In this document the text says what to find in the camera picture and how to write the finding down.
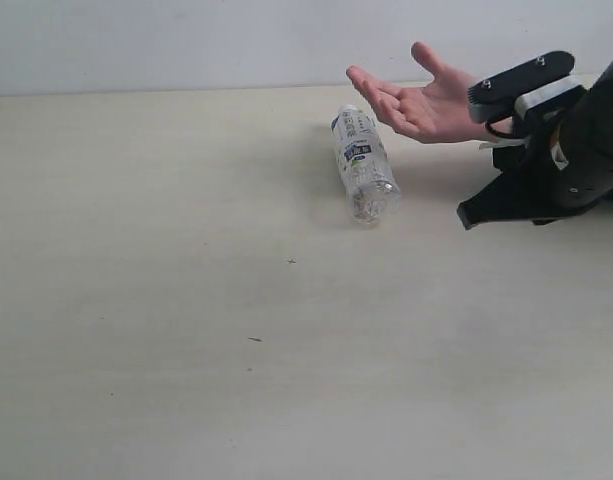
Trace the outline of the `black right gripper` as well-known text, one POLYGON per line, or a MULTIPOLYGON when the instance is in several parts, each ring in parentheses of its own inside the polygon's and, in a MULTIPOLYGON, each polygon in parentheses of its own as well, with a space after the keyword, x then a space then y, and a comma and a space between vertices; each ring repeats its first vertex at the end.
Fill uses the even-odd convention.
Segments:
MULTIPOLYGON (((520 96, 568 76, 574 66, 575 57, 571 53, 555 50, 479 80, 467 93, 471 120, 509 117, 520 96)), ((561 164, 553 159, 551 139, 585 93, 585 87, 575 89, 530 109, 524 119, 516 113, 515 119, 526 132, 523 151, 513 166, 458 205, 457 215, 466 230, 494 222, 530 221, 546 225, 586 212, 584 206, 563 207, 553 200, 554 180, 561 172, 561 164)))

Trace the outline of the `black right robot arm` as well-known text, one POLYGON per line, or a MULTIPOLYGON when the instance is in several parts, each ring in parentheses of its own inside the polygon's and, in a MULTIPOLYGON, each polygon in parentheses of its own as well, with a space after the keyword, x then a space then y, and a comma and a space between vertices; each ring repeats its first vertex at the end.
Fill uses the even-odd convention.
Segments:
POLYGON ((613 60, 591 87, 574 65, 572 54, 551 51, 469 88, 470 117, 495 136, 500 173, 459 204, 465 229, 546 225, 613 200, 613 60))

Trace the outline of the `person's open bare hand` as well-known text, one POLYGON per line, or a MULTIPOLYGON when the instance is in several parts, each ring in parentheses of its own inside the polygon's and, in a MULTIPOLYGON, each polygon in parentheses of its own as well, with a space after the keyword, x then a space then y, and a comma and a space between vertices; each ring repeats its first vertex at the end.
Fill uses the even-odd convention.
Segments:
POLYGON ((379 122, 422 144, 498 140, 470 118, 468 88, 475 84, 472 76, 450 66, 423 42, 411 46, 411 56, 432 76, 423 87, 400 87, 358 66, 346 70, 379 122))

